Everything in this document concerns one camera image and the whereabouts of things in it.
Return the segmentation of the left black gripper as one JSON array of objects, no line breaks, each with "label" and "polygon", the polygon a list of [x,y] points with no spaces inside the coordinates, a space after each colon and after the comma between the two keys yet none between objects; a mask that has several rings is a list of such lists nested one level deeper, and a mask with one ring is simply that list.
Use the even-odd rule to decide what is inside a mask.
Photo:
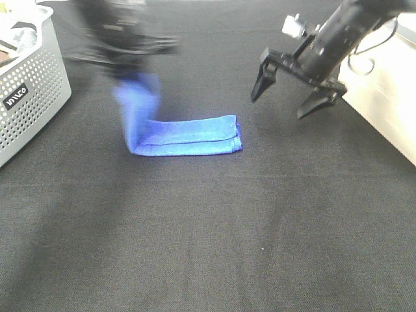
[{"label": "left black gripper", "polygon": [[179,40],[173,36],[150,36],[138,25],[98,24],[82,30],[84,48],[64,56],[66,60],[104,67],[114,77],[147,70],[152,55],[174,54]]}]

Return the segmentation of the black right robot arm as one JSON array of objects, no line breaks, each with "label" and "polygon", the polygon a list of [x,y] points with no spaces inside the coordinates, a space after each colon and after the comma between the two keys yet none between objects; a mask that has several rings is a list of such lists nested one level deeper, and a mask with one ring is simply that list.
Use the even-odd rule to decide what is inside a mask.
[{"label": "black right robot arm", "polygon": [[347,92],[346,86],[331,76],[334,69],[366,35],[401,13],[414,12],[414,1],[343,1],[322,25],[288,15],[282,32],[302,43],[293,53],[263,51],[251,101],[257,101],[276,83],[276,72],[283,69],[313,87],[297,110],[298,118],[332,106]]}]

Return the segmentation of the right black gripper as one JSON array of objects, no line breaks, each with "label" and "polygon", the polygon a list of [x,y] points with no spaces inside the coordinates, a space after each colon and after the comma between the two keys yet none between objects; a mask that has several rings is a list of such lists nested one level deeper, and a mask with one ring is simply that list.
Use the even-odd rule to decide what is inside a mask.
[{"label": "right black gripper", "polygon": [[343,83],[331,77],[344,57],[345,54],[339,52],[332,55],[331,49],[319,44],[313,35],[307,36],[292,54],[266,48],[261,54],[257,79],[250,94],[251,101],[256,102],[276,82],[276,72],[281,68],[311,86],[320,87],[312,91],[299,106],[298,119],[332,106],[337,95],[347,91]]}]

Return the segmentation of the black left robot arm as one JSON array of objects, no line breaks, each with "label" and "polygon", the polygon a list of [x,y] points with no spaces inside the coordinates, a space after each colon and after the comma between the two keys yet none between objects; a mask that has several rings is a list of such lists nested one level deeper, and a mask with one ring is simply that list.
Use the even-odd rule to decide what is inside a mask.
[{"label": "black left robot arm", "polygon": [[146,1],[74,1],[83,21],[81,33],[87,48],[69,54],[68,60],[106,68],[113,76],[134,75],[147,70],[147,58],[174,53],[174,36],[158,36],[148,30]]}]

